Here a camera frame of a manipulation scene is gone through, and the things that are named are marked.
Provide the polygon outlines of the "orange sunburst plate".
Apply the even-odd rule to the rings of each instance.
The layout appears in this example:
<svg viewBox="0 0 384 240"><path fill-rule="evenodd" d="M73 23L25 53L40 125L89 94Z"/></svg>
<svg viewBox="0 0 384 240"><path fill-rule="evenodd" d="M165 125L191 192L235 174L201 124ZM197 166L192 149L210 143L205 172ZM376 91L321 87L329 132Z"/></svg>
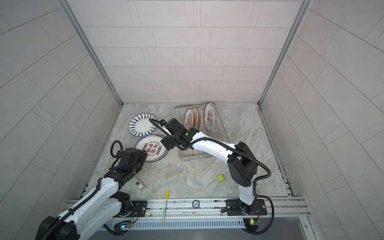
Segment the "orange sunburst plate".
<svg viewBox="0 0 384 240"><path fill-rule="evenodd" d="M193 127L194 116L191 108L188 108L185 114L184 127L188 130Z"/></svg>
<svg viewBox="0 0 384 240"><path fill-rule="evenodd" d="M197 129L197 123L198 123L198 111L195 107L192 108L193 112L193 128Z"/></svg>

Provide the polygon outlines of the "red text white plate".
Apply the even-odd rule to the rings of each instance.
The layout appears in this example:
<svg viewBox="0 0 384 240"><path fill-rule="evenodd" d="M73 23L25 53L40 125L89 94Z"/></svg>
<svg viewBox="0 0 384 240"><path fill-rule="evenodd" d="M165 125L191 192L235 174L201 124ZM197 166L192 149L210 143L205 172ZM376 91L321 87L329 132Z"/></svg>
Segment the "red text white plate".
<svg viewBox="0 0 384 240"><path fill-rule="evenodd" d="M161 140L164 137L161 135L148 135L140 139L135 148L147 152L146 162L154 163L164 158L168 150L164 147Z"/></svg>

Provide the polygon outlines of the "black striped white plate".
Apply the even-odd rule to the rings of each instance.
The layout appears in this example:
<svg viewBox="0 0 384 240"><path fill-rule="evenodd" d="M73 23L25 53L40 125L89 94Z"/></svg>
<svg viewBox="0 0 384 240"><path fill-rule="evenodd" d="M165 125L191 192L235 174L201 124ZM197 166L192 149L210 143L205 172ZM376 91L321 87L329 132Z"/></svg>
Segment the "black striped white plate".
<svg viewBox="0 0 384 240"><path fill-rule="evenodd" d="M130 134L136 137L145 137L151 134L155 129L155 125L150 122L150 119L156 119L152 114L140 114L135 116L128 125Z"/></svg>

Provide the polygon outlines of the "rearmost white plate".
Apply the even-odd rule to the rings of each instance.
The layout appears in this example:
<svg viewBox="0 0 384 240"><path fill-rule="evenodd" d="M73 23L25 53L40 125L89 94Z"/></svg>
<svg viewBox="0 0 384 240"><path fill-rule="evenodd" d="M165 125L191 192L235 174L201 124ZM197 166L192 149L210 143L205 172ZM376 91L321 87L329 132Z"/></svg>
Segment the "rearmost white plate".
<svg viewBox="0 0 384 240"><path fill-rule="evenodd" d="M210 132L215 123L215 111L213 104L208 102L204 108L204 126L207 132Z"/></svg>

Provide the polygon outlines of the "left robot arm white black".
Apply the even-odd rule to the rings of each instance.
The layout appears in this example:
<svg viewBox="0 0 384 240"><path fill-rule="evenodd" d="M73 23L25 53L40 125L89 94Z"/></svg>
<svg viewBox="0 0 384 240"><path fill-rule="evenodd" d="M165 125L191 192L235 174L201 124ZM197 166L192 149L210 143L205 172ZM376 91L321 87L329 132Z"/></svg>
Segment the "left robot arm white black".
<svg viewBox="0 0 384 240"><path fill-rule="evenodd" d="M109 171L85 197L57 217L42 221L37 240L87 240L112 217L125 217L138 211L132 206L131 196L121 188L141 171L148 153L127 148L118 151Z"/></svg>

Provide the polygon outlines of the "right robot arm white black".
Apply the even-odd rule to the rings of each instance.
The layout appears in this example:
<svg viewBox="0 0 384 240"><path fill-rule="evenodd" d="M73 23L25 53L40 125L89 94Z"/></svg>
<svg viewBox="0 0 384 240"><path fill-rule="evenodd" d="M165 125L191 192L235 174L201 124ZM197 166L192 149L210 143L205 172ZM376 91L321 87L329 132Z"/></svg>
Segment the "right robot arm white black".
<svg viewBox="0 0 384 240"><path fill-rule="evenodd" d="M237 145L225 143L205 135L195 128L186 129L176 119L157 121L151 123L166 134L161 140L167 150L177 147L181 151L193 149L208 153L228 165L230 176L239 185L238 212L252 215L256 212L259 164L243 142Z"/></svg>

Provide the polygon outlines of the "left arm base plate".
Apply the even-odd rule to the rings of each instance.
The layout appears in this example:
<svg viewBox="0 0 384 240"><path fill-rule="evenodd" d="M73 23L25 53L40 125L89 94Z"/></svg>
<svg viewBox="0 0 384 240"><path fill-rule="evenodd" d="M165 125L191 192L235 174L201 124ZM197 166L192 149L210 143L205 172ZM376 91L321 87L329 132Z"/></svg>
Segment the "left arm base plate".
<svg viewBox="0 0 384 240"><path fill-rule="evenodd" d="M122 208L117 214L122 218L141 218L146 214L147 201L126 201L122 203Z"/></svg>

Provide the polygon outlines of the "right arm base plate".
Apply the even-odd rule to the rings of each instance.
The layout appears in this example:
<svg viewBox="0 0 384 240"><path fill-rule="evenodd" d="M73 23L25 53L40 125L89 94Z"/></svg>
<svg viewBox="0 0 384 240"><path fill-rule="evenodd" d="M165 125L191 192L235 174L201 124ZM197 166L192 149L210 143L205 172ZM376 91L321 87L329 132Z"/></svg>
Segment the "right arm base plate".
<svg viewBox="0 0 384 240"><path fill-rule="evenodd" d="M247 205L239 199L226 200L226 208L222 209L228 216L265 216L268 214L265 201L255 199L251 205Z"/></svg>

